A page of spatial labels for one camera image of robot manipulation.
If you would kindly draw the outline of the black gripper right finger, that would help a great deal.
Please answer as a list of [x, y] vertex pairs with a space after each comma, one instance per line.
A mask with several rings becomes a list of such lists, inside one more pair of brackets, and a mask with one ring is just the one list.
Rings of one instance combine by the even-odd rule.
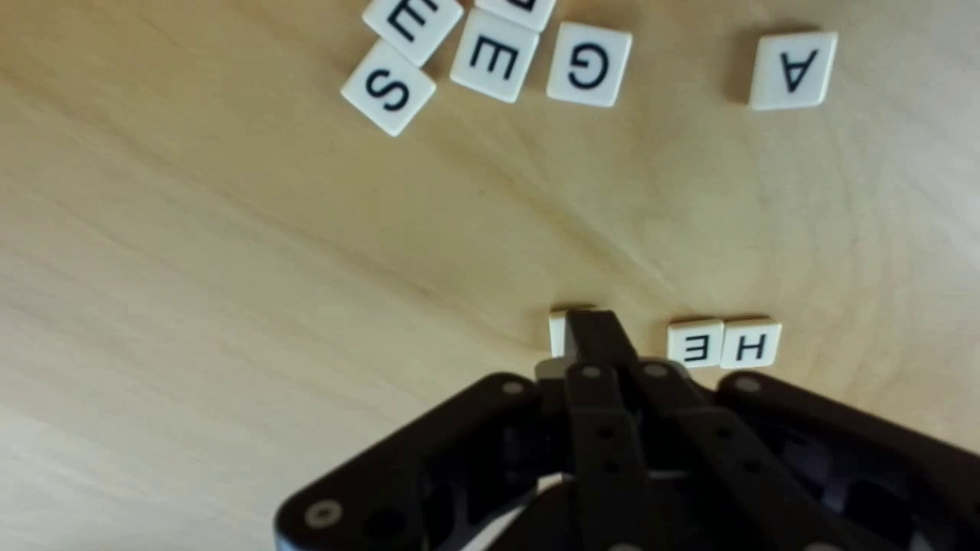
[[708, 502], [729, 527], [727, 551], [846, 551], [847, 536], [727, 406], [711, 404], [678, 364], [637, 368], [642, 401], [684, 442]]

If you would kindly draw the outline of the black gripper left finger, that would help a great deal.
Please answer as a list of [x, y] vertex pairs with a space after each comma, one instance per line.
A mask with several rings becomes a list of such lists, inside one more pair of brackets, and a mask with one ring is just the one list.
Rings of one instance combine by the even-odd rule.
[[567, 316], [567, 413], [581, 551], [649, 551], [645, 461], [616, 371], [620, 326], [610, 313]]

